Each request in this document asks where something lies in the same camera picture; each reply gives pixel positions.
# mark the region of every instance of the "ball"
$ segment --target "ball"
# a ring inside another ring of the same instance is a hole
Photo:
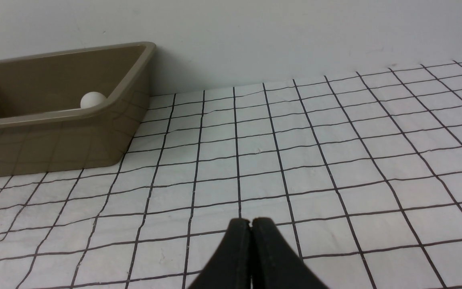
[[[83,95],[79,106],[81,108],[91,108],[92,106],[97,106],[106,100],[106,97],[98,92],[89,92],[86,95]]]

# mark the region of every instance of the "grid paper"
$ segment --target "grid paper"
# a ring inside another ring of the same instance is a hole
[[[0,288],[186,288],[257,216],[332,288],[462,288],[462,62],[152,97],[117,165],[0,177]]]

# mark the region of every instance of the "black grid line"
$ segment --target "black grid line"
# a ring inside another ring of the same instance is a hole
[[[39,188],[39,185],[37,185],[35,187],[35,189],[33,190],[33,192],[31,193],[31,195],[28,197],[28,199],[26,200],[26,203],[24,204],[24,206],[22,206],[22,208],[20,208],[19,212],[17,212],[17,214],[15,214],[13,220],[12,220],[12,223],[9,227],[9,230],[13,227],[13,225],[15,224],[15,221],[17,220],[17,218],[19,217],[20,213],[22,212],[22,210],[24,210],[24,208],[26,207],[26,204],[31,200],[31,198],[33,197],[33,195],[35,194],[35,192],[37,191],[37,189]],[[8,236],[8,232],[5,234],[5,236],[3,236],[3,238],[0,240],[0,242],[4,241],[6,236]]]
[[[351,230],[352,238],[354,238],[354,243],[356,243],[356,247],[359,250],[359,254],[361,254],[361,260],[363,261],[363,266],[365,267],[365,271],[368,274],[370,284],[372,284],[372,288],[375,289],[375,288],[377,288],[377,286],[375,285],[374,277],[372,276],[372,272],[370,271],[370,268],[368,267],[367,260],[365,259],[365,255],[363,254],[363,250],[361,249],[361,245],[359,244],[358,238],[356,236],[356,232],[354,231],[354,227],[352,226],[351,218],[350,218],[349,213],[347,211],[347,207],[345,206],[345,202],[343,201],[343,198],[341,197],[341,194],[338,191],[338,186],[336,185],[335,179],[332,176],[332,172],[330,171],[328,162],[326,160],[326,156],[324,155],[324,152],[323,152],[323,150],[321,148],[321,145],[320,145],[320,143],[318,141],[317,134],[315,133],[315,130],[313,129],[313,125],[311,123],[310,116],[308,115],[308,113],[306,111],[306,107],[304,106],[304,102],[302,101],[302,97],[300,96],[299,88],[297,88],[297,84],[295,83],[295,79],[293,79],[292,81],[294,83],[295,90],[297,90],[297,95],[299,96],[300,105],[302,106],[302,109],[304,110],[304,114],[306,114],[306,120],[308,121],[308,123],[309,123],[309,125],[311,127],[311,131],[313,133],[313,138],[315,139],[315,142],[317,143],[318,149],[320,151],[320,155],[322,157],[322,161],[324,162],[324,165],[326,166],[326,170],[328,172],[330,181],[332,182],[334,192],[338,196],[338,199],[340,200],[341,208],[343,209],[343,212],[345,213],[345,218],[347,219],[349,229]]]
[[[276,145],[277,159],[279,160],[279,169],[281,171],[281,177],[283,179],[284,193],[286,195],[286,202],[288,203],[288,210],[290,211],[290,218],[292,220],[292,227],[293,227],[294,236],[295,236],[295,243],[297,244],[297,253],[299,254],[299,258],[302,258],[302,250],[300,248],[299,234],[297,234],[297,226],[295,225],[295,218],[294,218],[294,212],[293,212],[293,208],[292,208],[292,202],[290,201],[290,194],[288,192],[288,186],[286,185],[286,176],[284,175],[283,163],[281,161],[281,153],[279,152],[279,145],[277,144],[277,137],[276,137],[276,134],[275,134],[276,130],[274,128],[274,122],[272,121],[272,113],[271,113],[271,110],[270,110],[270,105],[268,104],[268,97],[267,97],[267,93],[266,93],[266,90],[265,90],[265,84],[263,84],[263,91],[264,91],[264,94],[265,94],[265,102],[266,102],[266,106],[267,106],[267,109],[268,109],[268,115],[270,117],[270,125],[272,127],[272,133],[273,133],[273,136],[274,136],[274,143]]]
[[[336,98],[336,101],[338,101],[339,104],[341,104],[340,100],[338,99],[337,96],[335,96]],[[347,117],[348,121],[350,122],[351,126],[352,126],[352,129],[354,130],[354,132],[356,133],[356,135],[360,138],[361,136],[359,135],[358,131],[356,130],[356,127],[354,126],[354,124],[352,123],[349,115],[347,114],[345,108],[342,108],[342,111],[343,113],[345,114],[345,117]],[[367,145],[365,144],[365,142],[363,141],[363,139],[360,139],[359,141],[361,141],[361,144],[363,145],[363,147],[365,148],[365,151],[367,152],[368,156],[370,157],[372,163],[374,164],[375,168],[378,170],[379,174],[381,175],[381,177],[383,178],[383,180],[385,181],[385,183],[388,185],[388,187],[390,188],[394,198],[395,198],[395,201],[397,202],[397,205],[399,207],[399,209],[401,210],[401,213],[407,223],[407,225],[409,226],[409,229],[411,230],[411,232],[413,233],[413,235],[415,236],[416,238],[416,241],[418,242],[418,245],[420,245],[423,253],[425,254],[426,258],[427,258],[427,261],[429,261],[429,264],[431,265],[434,273],[436,274],[438,280],[440,281],[440,283],[442,284],[443,287],[446,287],[445,285],[445,282],[443,281],[443,278],[441,277],[440,273],[438,272],[438,269],[436,268],[436,266],[434,265],[434,263],[432,262],[431,260],[431,257],[429,256],[429,254],[427,253],[427,250],[425,250],[425,247],[422,246],[422,242],[420,240],[420,237],[418,236],[418,234],[416,234],[416,231],[415,229],[413,228],[413,225],[411,224],[411,222],[409,221],[409,218],[407,217],[407,214],[402,210],[403,209],[403,206],[402,204],[400,203],[400,200],[398,199],[398,196],[395,192],[395,190],[393,189],[393,186],[390,184],[390,182],[387,180],[385,174],[383,173],[383,171],[379,168],[379,166],[377,165],[376,161],[373,159],[372,157],[372,153],[370,152],[370,150],[368,149]]]
[[[237,182],[237,193],[238,193],[238,217],[242,218],[242,192],[240,188],[240,154],[238,152],[238,123],[236,119],[236,94],[235,88],[233,87],[233,112],[235,115],[235,151],[236,151],[236,182]]]
[[[185,267],[183,271],[183,285],[182,289],[186,287],[186,273],[188,271],[188,257],[190,255],[190,231],[192,225],[192,219],[194,218],[194,205],[196,201],[196,186],[197,186],[197,173],[199,171],[199,156],[201,153],[201,137],[202,137],[202,121],[204,118],[204,100],[206,97],[206,92],[203,91],[202,93],[202,115],[201,115],[201,124],[199,128],[199,142],[197,145],[197,157],[196,157],[196,170],[194,174],[194,186],[192,187],[192,201],[190,206],[190,218],[188,219],[188,228],[187,228],[187,238],[186,238],[186,254],[185,254]]]
[[[172,110],[170,111],[170,116],[171,117],[172,117],[172,114],[174,113],[174,104],[175,104],[175,102],[176,102],[176,94],[174,94],[174,97],[172,98]],[[167,123],[167,132],[168,132],[169,127],[170,127],[170,119],[169,119],[169,122]],[[159,164],[160,164],[160,161],[161,161],[161,158],[162,158],[162,155],[163,155],[163,148],[165,148],[165,142],[166,141],[167,141],[167,134],[165,134],[165,136],[163,137],[162,150],[160,150],[160,155],[158,155],[158,161],[156,162],[156,169],[154,169],[154,175],[152,176],[151,185],[150,185],[150,188],[149,188],[149,194],[147,196],[147,201],[145,203],[142,223],[141,223],[140,227],[138,228],[138,230],[136,231],[136,237],[135,237],[134,248],[133,248],[133,255],[132,255],[131,262],[130,262],[130,269],[128,270],[127,282],[126,282],[126,285],[125,285],[126,289],[130,285],[129,280],[131,280],[132,273],[133,273],[134,261],[135,261],[135,258],[136,258],[136,250],[138,249],[138,239],[140,238],[140,233],[142,232],[142,228],[145,225],[145,220],[147,218],[147,210],[149,209],[149,201],[150,201],[151,195],[152,195],[154,180],[156,179],[156,175],[158,174],[158,168],[159,168]]]

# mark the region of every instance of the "brown plastic tub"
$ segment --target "brown plastic tub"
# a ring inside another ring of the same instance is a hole
[[[155,47],[141,42],[0,61],[0,176],[117,163],[149,104]],[[107,99],[75,109],[88,92]]]

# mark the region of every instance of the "white wall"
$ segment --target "white wall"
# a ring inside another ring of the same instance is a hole
[[[0,0],[0,59],[155,42],[166,94],[462,57],[462,0]]]

